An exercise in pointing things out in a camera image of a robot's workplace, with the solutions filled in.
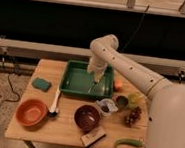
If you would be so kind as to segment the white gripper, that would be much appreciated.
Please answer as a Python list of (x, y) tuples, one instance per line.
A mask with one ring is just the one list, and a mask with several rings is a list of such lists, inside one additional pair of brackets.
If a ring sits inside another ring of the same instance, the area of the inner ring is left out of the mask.
[(100, 81), (104, 76), (104, 71), (107, 69), (107, 64), (99, 58), (92, 56), (88, 62), (88, 73), (92, 73), (94, 81)]

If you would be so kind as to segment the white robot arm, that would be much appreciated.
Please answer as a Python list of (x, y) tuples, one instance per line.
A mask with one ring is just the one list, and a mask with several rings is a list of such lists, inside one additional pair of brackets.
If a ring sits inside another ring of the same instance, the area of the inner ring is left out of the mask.
[(92, 40), (88, 71), (94, 81), (111, 65), (151, 101), (144, 148), (185, 148), (185, 85), (172, 83), (123, 56), (118, 45), (113, 34)]

